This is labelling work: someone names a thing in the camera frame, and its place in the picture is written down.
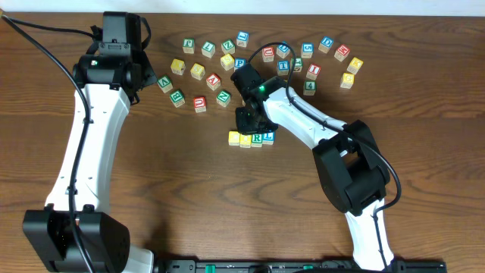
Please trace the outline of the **blue d block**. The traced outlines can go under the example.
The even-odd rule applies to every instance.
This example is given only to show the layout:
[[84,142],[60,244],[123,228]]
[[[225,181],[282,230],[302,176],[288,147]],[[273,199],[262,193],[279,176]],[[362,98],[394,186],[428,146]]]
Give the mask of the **blue d block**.
[[290,53],[290,49],[289,47],[287,46],[287,44],[285,42],[282,42],[281,44],[279,44],[277,46],[277,52],[276,54],[282,58],[282,59],[285,59],[288,54]]
[[333,46],[333,39],[325,36],[319,43],[318,50],[327,54]]

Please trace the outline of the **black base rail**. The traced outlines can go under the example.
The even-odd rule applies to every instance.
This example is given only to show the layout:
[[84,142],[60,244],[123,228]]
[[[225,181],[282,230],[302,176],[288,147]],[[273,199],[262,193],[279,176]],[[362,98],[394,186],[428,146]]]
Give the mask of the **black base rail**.
[[188,259],[159,261],[157,273],[323,273],[323,272],[387,272],[387,273],[447,273],[445,262],[410,262],[393,260],[385,269],[362,269],[352,260],[313,262],[221,262]]

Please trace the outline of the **blue L block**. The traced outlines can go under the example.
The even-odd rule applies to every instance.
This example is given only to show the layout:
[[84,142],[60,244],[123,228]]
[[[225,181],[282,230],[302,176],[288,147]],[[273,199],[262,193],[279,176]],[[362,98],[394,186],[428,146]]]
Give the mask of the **blue L block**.
[[263,133],[262,134],[262,143],[264,145],[273,145],[274,140],[275,140],[275,132]]

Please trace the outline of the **yellow O block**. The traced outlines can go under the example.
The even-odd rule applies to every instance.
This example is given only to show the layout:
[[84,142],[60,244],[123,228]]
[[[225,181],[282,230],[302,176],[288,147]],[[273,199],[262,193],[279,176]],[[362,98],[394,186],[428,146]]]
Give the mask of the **yellow O block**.
[[241,148],[251,148],[252,147],[252,136],[251,135],[239,135],[239,146]]

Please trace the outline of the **yellow C block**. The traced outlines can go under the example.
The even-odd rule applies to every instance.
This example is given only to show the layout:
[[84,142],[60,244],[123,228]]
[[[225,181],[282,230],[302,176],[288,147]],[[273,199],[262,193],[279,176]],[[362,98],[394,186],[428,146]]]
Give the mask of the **yellow C block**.
[[240,133],[237,131],[230,131],[228,134],[228,144],[230,146],[239,146]]

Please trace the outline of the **green Z block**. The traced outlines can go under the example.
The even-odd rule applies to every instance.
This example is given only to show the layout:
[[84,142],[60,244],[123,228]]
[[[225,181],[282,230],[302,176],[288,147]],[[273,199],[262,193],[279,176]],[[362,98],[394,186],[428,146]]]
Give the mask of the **green Z block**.
[[236,46],[231,39],[225,40],[221,43],[221,48],[223,53],[226,54],[234,54],[236,50]]

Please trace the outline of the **green R block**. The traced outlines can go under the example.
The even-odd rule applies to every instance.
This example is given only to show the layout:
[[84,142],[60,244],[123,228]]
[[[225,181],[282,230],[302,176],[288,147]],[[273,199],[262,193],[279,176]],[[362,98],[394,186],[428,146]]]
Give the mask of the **green R block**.
[[252,134],[251,147],[262,147],[263,139],[261,134]]

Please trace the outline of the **green B block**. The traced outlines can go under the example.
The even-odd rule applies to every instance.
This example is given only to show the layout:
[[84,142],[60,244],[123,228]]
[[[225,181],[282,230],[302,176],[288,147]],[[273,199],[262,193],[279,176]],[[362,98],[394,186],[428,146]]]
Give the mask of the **green B block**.
[[185,104],[185,96],[180,89],[175,90],[169,95],[171,102],[175,108],[179,108],[181,105]]

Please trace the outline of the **blue 5 block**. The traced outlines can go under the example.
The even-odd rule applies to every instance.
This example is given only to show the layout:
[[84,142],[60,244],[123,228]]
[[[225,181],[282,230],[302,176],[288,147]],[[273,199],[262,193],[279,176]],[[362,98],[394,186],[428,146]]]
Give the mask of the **blue 5 block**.
[[301,47],[301,58],[311,58],[314,53],[314,45],[310,42],[304,42]]

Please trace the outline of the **green L block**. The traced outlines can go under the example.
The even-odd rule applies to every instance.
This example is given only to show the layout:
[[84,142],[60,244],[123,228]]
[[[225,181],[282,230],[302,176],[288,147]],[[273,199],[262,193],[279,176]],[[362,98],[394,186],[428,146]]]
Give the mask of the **green L block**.
[[206,41],[202,46],[202,54],[207,58],[212,58],[215,54],[215,50],[215,44],[209,41]]

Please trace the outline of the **blue block top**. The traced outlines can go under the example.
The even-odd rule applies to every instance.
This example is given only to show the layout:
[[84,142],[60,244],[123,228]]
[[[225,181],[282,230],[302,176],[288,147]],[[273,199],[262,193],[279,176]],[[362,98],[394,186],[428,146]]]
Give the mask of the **blue block top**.
[[249,33],[244,31],[239,31],[236,36],[236,45],[239,47],[246,48],[249,42]]

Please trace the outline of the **red A block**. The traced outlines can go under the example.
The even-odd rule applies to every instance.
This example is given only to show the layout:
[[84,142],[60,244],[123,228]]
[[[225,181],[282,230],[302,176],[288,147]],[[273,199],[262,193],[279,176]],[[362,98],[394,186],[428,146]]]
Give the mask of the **red A block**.
[[221,86],[221,79],[217,74],[210,74],[206,79],[206,83],[211,90],[215,91]]

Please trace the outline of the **red u block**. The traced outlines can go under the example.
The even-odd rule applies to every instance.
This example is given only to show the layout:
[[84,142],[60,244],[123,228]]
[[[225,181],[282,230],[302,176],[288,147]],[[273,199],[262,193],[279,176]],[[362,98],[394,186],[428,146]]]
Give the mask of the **red u block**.
[[267,63],[267,62],[272,62],[274,60],[275,51],[272,46],[264,47],[261,50],[261,53],[262,53],[263,62]]
[[193,104],[196,113],[207,111],[207,104],[204,96],[195,97],[193,99]]

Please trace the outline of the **green J block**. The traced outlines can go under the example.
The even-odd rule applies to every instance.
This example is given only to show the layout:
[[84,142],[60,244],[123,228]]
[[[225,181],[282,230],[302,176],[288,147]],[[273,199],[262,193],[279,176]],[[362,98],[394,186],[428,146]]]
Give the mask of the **green J block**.
[[301,58],[295,58],[295,64],[294,64],[294,72],[295,73],[298,73],[298,72],[301,72],[302,71],[302,59]]

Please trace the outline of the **green 4 block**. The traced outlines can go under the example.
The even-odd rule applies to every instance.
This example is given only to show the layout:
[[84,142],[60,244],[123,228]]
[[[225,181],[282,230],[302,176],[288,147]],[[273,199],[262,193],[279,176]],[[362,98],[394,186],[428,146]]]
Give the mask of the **green 4 block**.
[[314,80],[306,80],[304,83],[303,95],[313,96],[316,92],[317,84]]

